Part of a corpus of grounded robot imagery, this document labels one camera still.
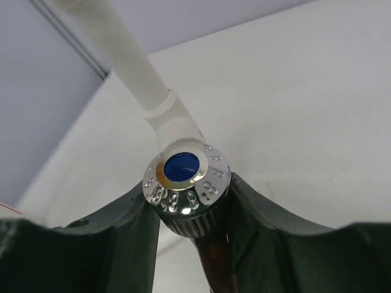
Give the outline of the left aluminium frame post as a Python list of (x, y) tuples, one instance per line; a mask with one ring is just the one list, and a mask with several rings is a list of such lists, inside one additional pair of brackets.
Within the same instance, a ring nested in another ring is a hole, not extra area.
[(29, 2), (100, 79), (105, 80), (108, 77), (109, 70), (104, 67), (97, 56), (93, 55), (87, 45), (65, 24), (46, 1), (29, 0)]

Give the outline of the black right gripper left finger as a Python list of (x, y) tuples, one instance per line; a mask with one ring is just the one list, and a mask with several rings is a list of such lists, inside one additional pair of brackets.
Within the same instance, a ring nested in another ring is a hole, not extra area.
[(151, 292), (159, 220), (128, 194), (65, 228), (1, 220), (2, 292)]

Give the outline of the white PVC pipe frame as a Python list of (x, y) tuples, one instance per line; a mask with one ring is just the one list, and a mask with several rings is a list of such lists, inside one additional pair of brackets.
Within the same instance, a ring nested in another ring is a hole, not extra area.
[(205, 141), (180, 97), (165, 85), (110, 1), (53, 4), (78, 23), (109, 62), (143, 108), (144, 118), (156, 132), (161, 149), (177, 140)]

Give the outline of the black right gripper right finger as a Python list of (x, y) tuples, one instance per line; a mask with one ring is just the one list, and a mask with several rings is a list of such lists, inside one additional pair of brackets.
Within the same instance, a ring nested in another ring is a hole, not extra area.
[(389, 292), (390, 225), (332, 229), (297, 216), (237, 174), (230, 255), (240, 292)]

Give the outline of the brown water faucet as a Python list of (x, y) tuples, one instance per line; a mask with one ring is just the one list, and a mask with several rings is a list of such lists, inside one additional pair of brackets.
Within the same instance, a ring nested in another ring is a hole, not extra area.
[(227, 232), (231, 178), (217, 148), (183, 139), (160, 152), (142, 180), (146, 202), (168, 229), (197, 249), (210, 292), (238, 292)]

